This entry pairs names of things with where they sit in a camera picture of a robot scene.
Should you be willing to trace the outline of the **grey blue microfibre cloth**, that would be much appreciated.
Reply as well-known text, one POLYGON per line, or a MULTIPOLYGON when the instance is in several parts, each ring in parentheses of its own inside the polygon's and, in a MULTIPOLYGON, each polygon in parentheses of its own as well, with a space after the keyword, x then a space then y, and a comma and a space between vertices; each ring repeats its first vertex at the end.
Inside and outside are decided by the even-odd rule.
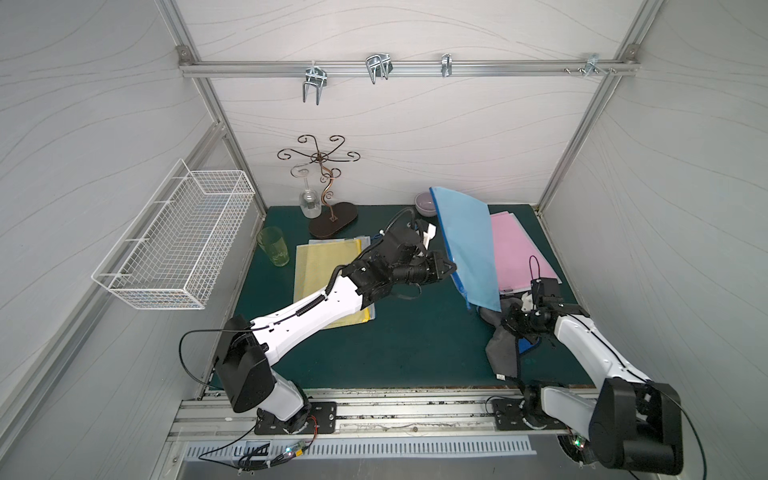
POLYGON ((503 298, 501 311, 478 307, 479 317, 494 328, 485 352, 494 375, 499 380, 519 377, 521 356, 537 348, 541 340, 531 341, 517 331, 518 316, 523 313, 523 302, 518 298, 503 298))

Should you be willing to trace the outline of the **pink mesh document bag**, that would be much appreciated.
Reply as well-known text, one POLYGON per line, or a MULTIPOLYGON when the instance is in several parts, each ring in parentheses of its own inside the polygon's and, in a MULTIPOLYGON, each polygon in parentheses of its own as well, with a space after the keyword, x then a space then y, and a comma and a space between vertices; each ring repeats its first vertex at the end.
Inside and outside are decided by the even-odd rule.
POLYGON ((527 291, 539 277, 562 282, 515 214, 504 211, 492 214, 490 219, 501 293, 527 291))

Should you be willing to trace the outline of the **teal mesh document bag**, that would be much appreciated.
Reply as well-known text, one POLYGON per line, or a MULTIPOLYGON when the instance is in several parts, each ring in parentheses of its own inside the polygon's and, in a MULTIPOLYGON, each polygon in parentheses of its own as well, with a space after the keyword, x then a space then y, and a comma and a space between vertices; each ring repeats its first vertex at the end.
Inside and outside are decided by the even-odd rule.
POLYGON ((488 206, 469 195, 431 187, 453 282, 467 306, 500 312, 500 290, 488 206))

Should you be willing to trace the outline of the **yellow mesh document bag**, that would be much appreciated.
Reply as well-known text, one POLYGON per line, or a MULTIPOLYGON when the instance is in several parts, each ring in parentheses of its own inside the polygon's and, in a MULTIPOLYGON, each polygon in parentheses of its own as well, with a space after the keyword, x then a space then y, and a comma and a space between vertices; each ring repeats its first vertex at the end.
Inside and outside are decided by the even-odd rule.
POLYGON ((293 301, 324 289, 339 265, 352 262, 371 244, 368 236, 352 239, 312 240, 296 247, 293 301))

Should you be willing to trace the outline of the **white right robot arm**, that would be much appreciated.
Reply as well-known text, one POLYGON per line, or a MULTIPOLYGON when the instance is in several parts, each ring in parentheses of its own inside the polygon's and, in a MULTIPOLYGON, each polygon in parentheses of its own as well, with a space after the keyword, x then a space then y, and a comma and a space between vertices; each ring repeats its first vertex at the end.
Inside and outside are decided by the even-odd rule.
POLYGON ((668 384, 638 371, 599 332, 579 305, 566 302, 554 278, 535 278, 513 330, 530 339, 555 339, 588 374, 599 394, 585 398, 566 387, 531 385, 521 405, 525 421, 541 429, 556 420, 577 461, 603 467, 678 475, 684 466, 680 397, 668 384))

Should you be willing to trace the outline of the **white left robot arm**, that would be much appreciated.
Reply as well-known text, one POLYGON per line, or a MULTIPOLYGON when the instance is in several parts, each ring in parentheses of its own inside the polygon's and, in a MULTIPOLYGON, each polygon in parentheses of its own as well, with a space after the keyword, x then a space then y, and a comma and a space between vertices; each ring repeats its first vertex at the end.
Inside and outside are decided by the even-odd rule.
POLYGON ((291 349, 331 323, 358 313, 394 293, 397 285, 437 283, 457 270, 445 254, 428 249, 432 223, 391 226, 354 260, 334 268, 326 286, 274 313, 247 320, 238 315, 223 328, 214 373, 232 411, 260 409, 302 427, 311 410, 304 392, 273 366, 291 349))

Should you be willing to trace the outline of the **lilac ceramic bowl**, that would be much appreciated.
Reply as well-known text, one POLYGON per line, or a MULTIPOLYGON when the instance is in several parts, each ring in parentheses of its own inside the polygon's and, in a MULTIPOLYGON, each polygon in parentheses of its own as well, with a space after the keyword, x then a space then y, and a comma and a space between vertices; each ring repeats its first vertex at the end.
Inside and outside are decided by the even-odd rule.
POLYGON ((419 193, 414 199, 414 206, 421 216, 435 217, 437 215, 437 209, 429 191, 419 193))

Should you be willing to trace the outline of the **dark oval stand base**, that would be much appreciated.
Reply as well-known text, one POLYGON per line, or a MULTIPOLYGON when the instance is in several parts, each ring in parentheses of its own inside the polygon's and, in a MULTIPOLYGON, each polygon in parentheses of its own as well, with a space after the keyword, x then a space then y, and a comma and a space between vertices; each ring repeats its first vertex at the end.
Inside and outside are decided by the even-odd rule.
POLYGON ((358 218, 356 205, 346 201, 333 203, 332 199, 333 187, 342 175, 338 164, 355 163, 361 159, 361 155, 356 151, 349 150, 343 157, 335 157, 338 150, 346 143, 346 138, 343 135, 335 134, 331 135, 328 141, 332 148, 323 150, 320 148, 316 136, 303 134, 297 138, 297 142, 301 145, 312 146, 312 151, 283 148, 276 154, 276 157, 282 161, 293 161, 294 156, 303 158, 302 163, 295 164, 290 170, 290 174, 294 178, 306 179, 312 166, 317 166, 319 169, 320 183, 323 185, 319 194, 321 212, 317 217, 310 220, 308 227, 310 235, 318 240, 328 240, 335 237, 358 218))

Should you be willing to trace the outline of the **hanging wine glass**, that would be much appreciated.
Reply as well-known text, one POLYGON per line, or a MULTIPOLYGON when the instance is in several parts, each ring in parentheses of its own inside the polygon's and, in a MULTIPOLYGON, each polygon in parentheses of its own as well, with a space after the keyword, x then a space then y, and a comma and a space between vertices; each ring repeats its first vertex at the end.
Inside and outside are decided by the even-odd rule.
POLYGON ((303 215, 308 219, 318 218, 322 213, 322 205, 317 191, 309 183, 309 170, 305 165, 295 166, 291 169, 291 175, 303 181, 303 190, 299 195, 299 205, 303 215))

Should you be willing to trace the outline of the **green plastic cup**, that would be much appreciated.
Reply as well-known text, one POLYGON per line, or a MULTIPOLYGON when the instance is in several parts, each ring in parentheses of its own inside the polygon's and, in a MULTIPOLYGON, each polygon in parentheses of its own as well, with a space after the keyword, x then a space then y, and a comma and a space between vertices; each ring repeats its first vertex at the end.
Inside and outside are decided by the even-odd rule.
POLYGON ((276 267, 284 267, 290 261, 283 231, 279 227, 262 228, 257 236, 259 247, 276 267))

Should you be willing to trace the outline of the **white vent strip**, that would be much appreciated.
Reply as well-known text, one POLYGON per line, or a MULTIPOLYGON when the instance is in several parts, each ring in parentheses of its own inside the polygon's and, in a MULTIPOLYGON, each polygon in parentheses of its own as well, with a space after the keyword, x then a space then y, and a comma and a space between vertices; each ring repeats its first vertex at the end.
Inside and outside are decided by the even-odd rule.
MULTIPOLYGON (((214 442, 192 442, 187 446, 186 461, 216 460, 227 464, 267 445, 265 457, 274 457, 294 444, 287 439, 242 440, 222 448, 214 442)), ((486 458, 530 456, 536 450, 526 435, 457 436, 457 437, 381 437, 320 438, 300 458, 330 459, 394 459, 394 458, 486 458)))

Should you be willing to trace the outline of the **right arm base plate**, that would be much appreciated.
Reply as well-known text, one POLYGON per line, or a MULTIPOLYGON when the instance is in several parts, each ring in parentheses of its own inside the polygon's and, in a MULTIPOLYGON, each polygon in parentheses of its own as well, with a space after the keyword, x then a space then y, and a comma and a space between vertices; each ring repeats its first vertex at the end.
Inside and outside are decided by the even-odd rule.
POLYGON ((484 408, 491 417, 493 427, 501 432, 549 431, 565 432, 569 429, 559 420, 525 416, 525 401, 521 398, 493 396, 485 401, 484 408))

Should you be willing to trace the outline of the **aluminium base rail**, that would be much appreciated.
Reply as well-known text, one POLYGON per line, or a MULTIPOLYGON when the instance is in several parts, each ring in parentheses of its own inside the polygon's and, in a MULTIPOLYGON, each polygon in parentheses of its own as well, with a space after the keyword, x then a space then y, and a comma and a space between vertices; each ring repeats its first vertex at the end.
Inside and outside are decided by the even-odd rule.
MULTIPOLYGON (((325 439, 499 436, 493 400, 518 404, 517 388, 308 389, 311 401, 334 402, 335 430, 325 439)), ((183 401, 169 441, 230 440, 251 429, 257 413, 235 413, 222 393, 183 401)))

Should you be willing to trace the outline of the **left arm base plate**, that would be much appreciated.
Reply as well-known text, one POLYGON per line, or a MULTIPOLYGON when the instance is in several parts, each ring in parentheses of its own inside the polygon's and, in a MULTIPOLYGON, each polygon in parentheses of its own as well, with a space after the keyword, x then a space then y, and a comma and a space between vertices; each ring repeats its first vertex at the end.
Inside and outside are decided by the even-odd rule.
POLYGON ((275 415, 257 410, 254 428, 256 435, 332 434, 336 430, 336 402, 310 400, 289 420, 281 421, 275 415))

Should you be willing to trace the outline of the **aluminium top cross rail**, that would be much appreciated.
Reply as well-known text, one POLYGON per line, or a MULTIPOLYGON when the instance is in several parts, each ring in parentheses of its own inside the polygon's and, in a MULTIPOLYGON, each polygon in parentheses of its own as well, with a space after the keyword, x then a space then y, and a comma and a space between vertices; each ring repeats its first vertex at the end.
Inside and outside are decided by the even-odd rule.
MULTIPOLYGON (((576 69, 587 59, 577 60, 459 60, 453 58, 450 77, 524 77, 570 76, 563 69, 576 69)), ((441 59, 392 60, 390 78, 443 78, 441 59)), ((600 59, 605 67, 613 67, 618 76, 634 75, 638 62, 600 59)), ((365 62, 356 61, 209 61, 181 65, 187 78, 303 78, 305 71, 316 65, 327 72, 328 78, 368 77, 365 62)))

